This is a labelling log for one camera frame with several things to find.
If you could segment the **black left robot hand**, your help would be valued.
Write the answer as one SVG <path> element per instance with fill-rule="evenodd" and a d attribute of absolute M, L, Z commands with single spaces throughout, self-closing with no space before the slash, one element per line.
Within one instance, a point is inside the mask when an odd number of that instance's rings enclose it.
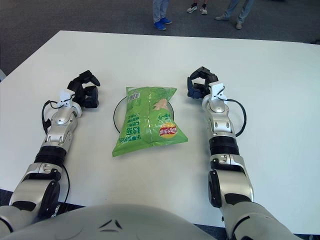
<path fill-rule="evenodd" d="M 97 108 L 99 105 L 98 88 L 100 82 L 89 71 L 81 73 L 74 78 L 67 86 L 67 89 L 73 91 L 72 101 L 86 109 Z"/>

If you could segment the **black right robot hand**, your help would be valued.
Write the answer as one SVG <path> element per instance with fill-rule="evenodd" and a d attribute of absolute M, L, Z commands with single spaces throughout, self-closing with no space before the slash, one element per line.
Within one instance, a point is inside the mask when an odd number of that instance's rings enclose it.
<path fill-rule="evenodd" d="M 193 83 L 193 80 L 201 78 L 204 80 L 204 84 L 201 83 Z M 209 95 L 210 84 L 218 82 L 218 77 L 212 73 L 206 67 L 200 67 L 195 70 L 188 78 L 187 78 L 187 96 L 193 99 L 203 99 L 206 95 Z"/>

